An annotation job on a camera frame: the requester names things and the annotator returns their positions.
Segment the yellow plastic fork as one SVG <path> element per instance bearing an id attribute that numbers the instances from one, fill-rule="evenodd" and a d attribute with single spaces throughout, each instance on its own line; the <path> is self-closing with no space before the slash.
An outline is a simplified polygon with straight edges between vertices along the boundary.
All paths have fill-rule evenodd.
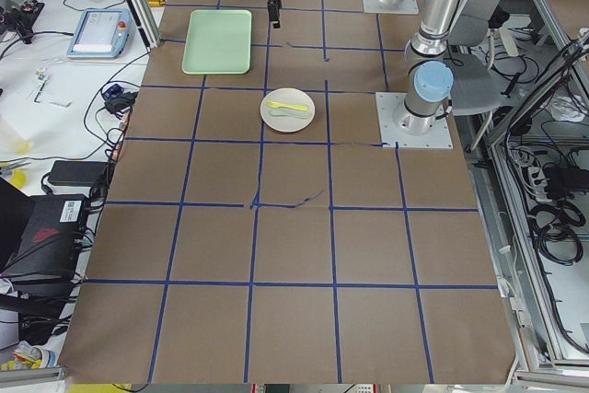
<path id="1" fill-rule="evenodd" d="M 289 104 L 289 103 L 282 103 L 282 102 L 278 102 L 278 101 L 267 101 L 266 106 L 271 109 L 286 109 L 286 110 L 295 110 L 295 111 L 300 111 L 300 112 L 309 111 L 309 107 L 307 105 Z"/>

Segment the black power adapter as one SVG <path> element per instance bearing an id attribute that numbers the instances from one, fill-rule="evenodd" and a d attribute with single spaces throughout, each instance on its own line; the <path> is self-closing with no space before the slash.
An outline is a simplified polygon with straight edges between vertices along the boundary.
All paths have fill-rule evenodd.
<path id="1" fill-rule="evenodd" d="M 91 187 L 104 176 L 106 162 L 56 160 L 47 178 L 54 186 Z"/>

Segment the pale green plastic spoon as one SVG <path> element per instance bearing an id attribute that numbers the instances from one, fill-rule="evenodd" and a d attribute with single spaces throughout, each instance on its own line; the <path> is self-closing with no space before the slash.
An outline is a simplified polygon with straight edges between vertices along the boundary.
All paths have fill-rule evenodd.
<path id="1" fill-rule="evenodd" d="M 285 118 L 296 118 L 306 120 L 311 117 L 311 113 L 307 112 L 300 112 L 295 110 L 286 110 L 286 109 L 270 109 L 268 113 L 272 117 L 285 117 Z"/>

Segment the blue teach pendant near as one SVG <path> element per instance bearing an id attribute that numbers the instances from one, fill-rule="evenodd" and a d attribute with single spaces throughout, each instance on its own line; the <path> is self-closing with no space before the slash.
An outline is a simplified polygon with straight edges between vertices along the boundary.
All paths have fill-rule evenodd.
<path id="1" fill-rule="evenodd" d="M 70 59 L 116 58 L 133 31 L 126 9 L 87 9 L 83 12 L 66 56 Z"/>

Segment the light green tray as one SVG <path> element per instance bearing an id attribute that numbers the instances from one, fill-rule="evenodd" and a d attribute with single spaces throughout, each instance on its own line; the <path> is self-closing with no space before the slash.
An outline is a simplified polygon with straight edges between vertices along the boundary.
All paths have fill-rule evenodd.
<path id="1" fill-rule="evenodd" d="M 247 10 L 194 10 L 186 36 L 182 72 L 243 75 L 250 68 L 252 15 Z"/>

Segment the white round plate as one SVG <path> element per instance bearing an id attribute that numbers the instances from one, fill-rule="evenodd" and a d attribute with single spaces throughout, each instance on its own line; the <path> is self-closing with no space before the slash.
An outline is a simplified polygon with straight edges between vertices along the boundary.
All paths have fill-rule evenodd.
<path id="1" fill-rule="evenodd" d="M 267 126 L 279 133 L 296 133 L 314 119 L 316 107 L 311 97 L 295 88 L 279 88 L 260 103 L 260 116 Z"/>

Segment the black computer box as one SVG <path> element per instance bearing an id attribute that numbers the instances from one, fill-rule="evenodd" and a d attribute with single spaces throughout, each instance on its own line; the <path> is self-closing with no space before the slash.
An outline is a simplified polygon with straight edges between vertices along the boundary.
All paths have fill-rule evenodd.
<path id="1" fill-rule="evenodd" d="M 15 282 L 73 276 L 88 218 L 82 194 L 27 196 L 1 181 L 1 276 Z"/>

